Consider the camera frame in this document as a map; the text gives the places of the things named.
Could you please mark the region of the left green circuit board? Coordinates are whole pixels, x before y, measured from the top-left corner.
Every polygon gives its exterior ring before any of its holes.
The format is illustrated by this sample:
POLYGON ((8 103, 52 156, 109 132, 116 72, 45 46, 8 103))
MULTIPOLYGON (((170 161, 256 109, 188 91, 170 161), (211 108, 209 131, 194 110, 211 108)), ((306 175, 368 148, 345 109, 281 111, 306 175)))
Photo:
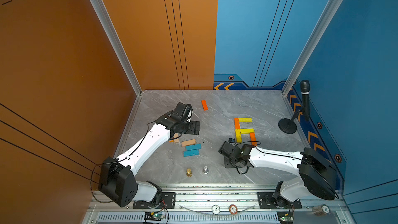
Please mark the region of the left green circuit board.
POLYGON ((159 224, 165 221, 165 215, 161 212, 145 212, 143 222, 145 224, 159 224))

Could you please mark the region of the tan wooden block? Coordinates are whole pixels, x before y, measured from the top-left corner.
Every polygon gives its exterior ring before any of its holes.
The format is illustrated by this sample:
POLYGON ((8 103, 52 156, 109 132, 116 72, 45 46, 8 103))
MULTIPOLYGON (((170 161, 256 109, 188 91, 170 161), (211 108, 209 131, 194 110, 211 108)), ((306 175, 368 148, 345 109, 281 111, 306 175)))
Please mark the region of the tan wooden block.
POLYGON ((181 146, 186 147, 186 146, 190 146, 190 145, 195 145, 196 143, 197 143, 196 140, 192 139, 192 140, 187 140, 187 141, 181 142, 181 146))

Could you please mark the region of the white round dial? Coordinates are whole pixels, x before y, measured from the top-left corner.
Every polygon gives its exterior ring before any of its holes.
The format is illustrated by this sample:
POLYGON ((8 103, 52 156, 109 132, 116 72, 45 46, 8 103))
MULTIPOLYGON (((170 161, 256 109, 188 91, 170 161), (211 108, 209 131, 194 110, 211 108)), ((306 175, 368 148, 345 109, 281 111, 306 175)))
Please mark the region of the white round dial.
POLYGON ((218 205, 213 205, 211 211, 214 215, 220 214, 220 207, 218 205))

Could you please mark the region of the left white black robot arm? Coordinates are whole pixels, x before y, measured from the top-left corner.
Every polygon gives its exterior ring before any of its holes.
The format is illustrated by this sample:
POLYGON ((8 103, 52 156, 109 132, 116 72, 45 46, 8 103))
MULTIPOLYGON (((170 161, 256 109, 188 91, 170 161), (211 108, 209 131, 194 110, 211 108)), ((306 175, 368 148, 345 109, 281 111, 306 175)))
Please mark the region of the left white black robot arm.
POLYGON ((144 137, 129 150, 117 158, 105 159, 101 164, 99 191, 120 207, 132 201, 159 206, 162 189, 150 181, 137 181, 135 176, 161 145, 174 140, 175 134, 199 134, 200 122, 191 120, 192 113, 190 104, 179 102, 174 110, 148 123, 152 127, 148 127, 144 137))

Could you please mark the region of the pale cream wooden block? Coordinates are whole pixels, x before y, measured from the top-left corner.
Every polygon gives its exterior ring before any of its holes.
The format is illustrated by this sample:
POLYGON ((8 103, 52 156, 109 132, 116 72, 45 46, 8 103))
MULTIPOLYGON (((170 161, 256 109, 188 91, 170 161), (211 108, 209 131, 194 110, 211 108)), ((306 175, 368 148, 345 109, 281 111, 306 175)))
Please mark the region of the pale cream wooden block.
POLYGON ((174 143, 179 143, 179 134, 177 133, 174 135, 174 143))

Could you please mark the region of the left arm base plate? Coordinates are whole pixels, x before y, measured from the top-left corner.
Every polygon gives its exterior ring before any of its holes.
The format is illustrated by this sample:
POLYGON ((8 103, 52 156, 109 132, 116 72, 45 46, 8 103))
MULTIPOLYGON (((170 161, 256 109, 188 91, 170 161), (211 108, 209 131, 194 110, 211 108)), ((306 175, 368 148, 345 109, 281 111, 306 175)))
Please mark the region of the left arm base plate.
POLYGON ((164 206, 167 209, 174 209, 176 203, 175 192, 162 192, 159 204, 152 204, 145 201, 134 201, 133 209, 161 209, 164 206))

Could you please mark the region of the brass weight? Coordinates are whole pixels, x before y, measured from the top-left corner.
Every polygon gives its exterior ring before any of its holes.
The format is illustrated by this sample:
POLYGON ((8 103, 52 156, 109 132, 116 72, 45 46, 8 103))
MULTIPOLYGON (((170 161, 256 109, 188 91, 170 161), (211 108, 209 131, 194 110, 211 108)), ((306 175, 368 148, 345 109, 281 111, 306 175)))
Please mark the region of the brass weight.
POLYGON ((190 168, 188 168, 188 169, 186 170, 186 176, 187 176, 187 177, 191 177, 191 176, 192 176, 192 170, 191 170, 190 168))

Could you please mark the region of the yellow block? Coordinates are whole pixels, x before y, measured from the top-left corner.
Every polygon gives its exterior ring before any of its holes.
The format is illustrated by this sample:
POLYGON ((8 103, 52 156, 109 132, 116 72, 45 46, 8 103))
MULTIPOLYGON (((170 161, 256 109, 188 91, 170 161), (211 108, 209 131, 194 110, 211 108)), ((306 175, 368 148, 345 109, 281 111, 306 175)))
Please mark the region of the yellow block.
POLYGON ((254 133, 255 130, 254 128, 247 128, 247 129, 240 129, 241 134, 250 134, 250 133, 254 133))
POLYGON ((252 123, 252 118, 242 118, 242 117, 239 117, 239 118, 238 118, 238 121, 241 122, 241 123, 252 123))
POLYGON ((235 130, 235 135, 236 135, 236 142, 237 143, 241 143, 242 140, 242 136, 241 136, 241 130, 240 129, 236 129, 235 130))

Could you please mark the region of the tape roll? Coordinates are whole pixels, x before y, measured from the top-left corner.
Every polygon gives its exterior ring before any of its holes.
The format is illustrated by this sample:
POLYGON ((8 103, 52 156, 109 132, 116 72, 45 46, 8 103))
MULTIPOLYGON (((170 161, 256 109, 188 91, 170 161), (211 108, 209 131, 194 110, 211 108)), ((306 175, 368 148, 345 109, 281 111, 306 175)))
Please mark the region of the tape roll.
POLYGON ((331 212, 330 208, 326 204, 314 206, 312 211, 315 216, 326 216, 331 212))

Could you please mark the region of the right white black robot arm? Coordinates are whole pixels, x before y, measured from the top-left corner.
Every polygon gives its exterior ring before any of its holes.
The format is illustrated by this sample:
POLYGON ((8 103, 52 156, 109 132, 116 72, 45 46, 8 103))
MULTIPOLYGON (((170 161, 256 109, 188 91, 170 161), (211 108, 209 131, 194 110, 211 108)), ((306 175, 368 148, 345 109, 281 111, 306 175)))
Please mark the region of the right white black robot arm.
POLYGON ((295 175, 291 180, 278 182, 271 196, 271 203, 276 208, 290 208, 294 202, 309 195, 328 201, 339 198, 335 166, 311 148, 285 152, 224 142, 218 152, 223 155, 226 168, 234 168, 237 172, 243 168, 246 172, 249 168, 271 168, 295 175))

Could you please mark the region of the silver weight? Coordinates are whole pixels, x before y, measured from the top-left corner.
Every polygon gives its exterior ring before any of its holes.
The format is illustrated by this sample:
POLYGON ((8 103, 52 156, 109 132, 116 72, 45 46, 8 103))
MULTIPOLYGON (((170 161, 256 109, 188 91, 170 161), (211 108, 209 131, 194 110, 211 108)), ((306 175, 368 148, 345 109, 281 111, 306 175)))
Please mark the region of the silver weight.
POLYGON ((208 173, 209 173, 208 166, 204 166, 204 168, 203 168, 203 173, 204 173, 204 174, 208 174, 208 173))

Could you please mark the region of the upper teal block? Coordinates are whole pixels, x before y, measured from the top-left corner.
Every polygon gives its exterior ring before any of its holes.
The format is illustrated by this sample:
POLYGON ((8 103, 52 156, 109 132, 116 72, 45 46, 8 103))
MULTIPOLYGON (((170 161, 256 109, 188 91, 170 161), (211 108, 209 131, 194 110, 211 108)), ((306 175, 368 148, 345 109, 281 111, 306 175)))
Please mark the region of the upper teal block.
POLYGON ((202 148, 201 144, 188 145, 186 146, 186 151, 199 150, 201 148, 202 148))

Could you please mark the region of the black microphone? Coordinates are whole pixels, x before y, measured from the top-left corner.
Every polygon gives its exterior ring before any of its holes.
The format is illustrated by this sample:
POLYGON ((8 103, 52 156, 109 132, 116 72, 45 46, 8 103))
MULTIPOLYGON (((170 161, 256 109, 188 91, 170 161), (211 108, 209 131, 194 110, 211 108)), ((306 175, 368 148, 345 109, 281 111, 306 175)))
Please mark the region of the black microphone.
POLYGON ((302 95, 302 113, 306 121, 309 121, 311 115, 309 93, 311 90, 309 80, 303 80, 300 83, 301 95, 302 95))

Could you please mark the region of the copper round dial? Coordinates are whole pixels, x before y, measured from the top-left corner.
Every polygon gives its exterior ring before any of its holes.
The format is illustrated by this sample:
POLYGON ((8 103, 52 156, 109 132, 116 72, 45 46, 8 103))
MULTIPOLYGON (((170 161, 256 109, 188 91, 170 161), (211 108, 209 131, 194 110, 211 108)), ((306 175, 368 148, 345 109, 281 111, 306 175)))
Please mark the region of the copper round dial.
POLYGON ((230 212, 231 215, 236 215, 236 214, 238 213, 238 208, 237 208, 237 206, 234 205, 234 204, 231 204, 231 205, 229 206, 229 212, 230 212))

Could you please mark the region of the teal block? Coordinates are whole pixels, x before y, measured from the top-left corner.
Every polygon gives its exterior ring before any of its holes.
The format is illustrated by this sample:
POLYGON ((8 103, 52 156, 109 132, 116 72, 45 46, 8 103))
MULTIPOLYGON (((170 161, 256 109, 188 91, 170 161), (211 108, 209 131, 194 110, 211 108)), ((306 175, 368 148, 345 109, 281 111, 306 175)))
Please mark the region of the teal block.
POLYGON ((193 150, 186 150, 183 152, 184 157, 191 157, 191 156, 198 156, 200 154, 199 149, 193 149, 193 150))
POLYGON ((199 150, 201 148, 202 148, 201 144, 188 145, 186 146, 186 151, 199 150))

